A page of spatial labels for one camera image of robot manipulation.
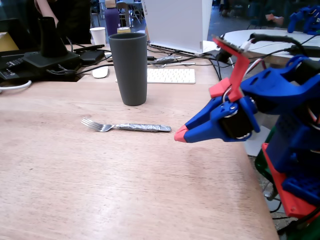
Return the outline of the blue gripper black motor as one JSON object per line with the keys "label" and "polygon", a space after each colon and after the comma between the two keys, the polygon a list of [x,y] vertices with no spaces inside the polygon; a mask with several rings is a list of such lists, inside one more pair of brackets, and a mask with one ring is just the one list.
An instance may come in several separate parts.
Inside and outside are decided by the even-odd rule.
{"label": "blue gripper black motor", "polygon": [[257,112],[256,103],[249,96],[235,102],[228,99],[222,101],[221,96],[211,98],[200,112],[174,134],[174,140],[183,143],[211,139],[225,142],[246,140],[253,132],[261,131],[255,118]]}

